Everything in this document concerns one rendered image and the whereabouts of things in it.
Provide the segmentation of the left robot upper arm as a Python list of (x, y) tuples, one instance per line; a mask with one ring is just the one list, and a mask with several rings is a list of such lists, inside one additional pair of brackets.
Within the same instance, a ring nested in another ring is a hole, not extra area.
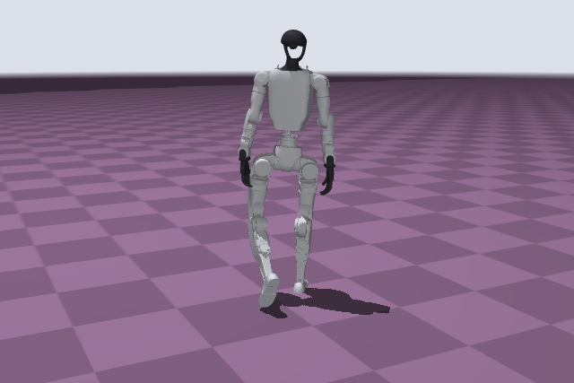
[(270, 72), (271, 71), (258, 72), (254, 78), (248, 122), (259, 124), (262, 120), (263, 112), (260, 110), (265, 99), (265, 88), (268, 87), (268, 77)]

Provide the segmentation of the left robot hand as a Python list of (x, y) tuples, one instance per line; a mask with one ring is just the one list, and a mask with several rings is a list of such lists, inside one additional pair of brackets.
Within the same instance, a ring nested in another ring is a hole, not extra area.
[(247, 187), (253, 187), (250, 185), (249, 182), (249, 174), (250, 174), (250, 168), (249, 168), (249, 164), (248, 161), (250, 160), (250, 156), (247, 157), (246, 155), (246, 151), (245, 150), (240, 150), (239, 151), (239, 161), (240, 161), (240, 173), (241, 173), (241, 179), (244, 185), (246, 185)]

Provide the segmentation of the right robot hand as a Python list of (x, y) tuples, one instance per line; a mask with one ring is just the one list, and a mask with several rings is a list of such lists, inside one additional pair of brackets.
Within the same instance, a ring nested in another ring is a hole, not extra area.
[(334, 167), (335, 167), (333, 156), (329, 155), (326, 157), (326, 164), (324, 164), (324, 167), (326, 168), (326, 179), (322, 183), (322, 186), (326, 184), (326, 188), (324, 189), (324, 191), (319, 192), (320, 195), (326, 195), (328, 192), (331, 191), (334, 180)]

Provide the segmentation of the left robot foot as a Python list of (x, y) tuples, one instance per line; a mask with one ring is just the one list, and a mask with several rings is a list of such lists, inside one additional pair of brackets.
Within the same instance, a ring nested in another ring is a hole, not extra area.
[(274, 302), (279, 284), (280, 279), (276, 274), (268, 274), (263, 284), (263, 289), (259, 298), (260, 307), (268, 307)]

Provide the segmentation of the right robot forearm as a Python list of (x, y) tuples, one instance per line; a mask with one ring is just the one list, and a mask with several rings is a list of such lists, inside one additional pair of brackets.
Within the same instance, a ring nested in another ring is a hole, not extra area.
[(326, 157), (329, 155), (334, 157), (334, 163), (335, 163), (334, 134), (335, 134), (335, 117), (333, 114), (330, 114), (328, 116), (327, 129), (322, 129), (322, 131), (320, 131), (320, 135), (322, 138), (322, 152), (324, 154), (323, 162), (325, 164), (326, 164)]

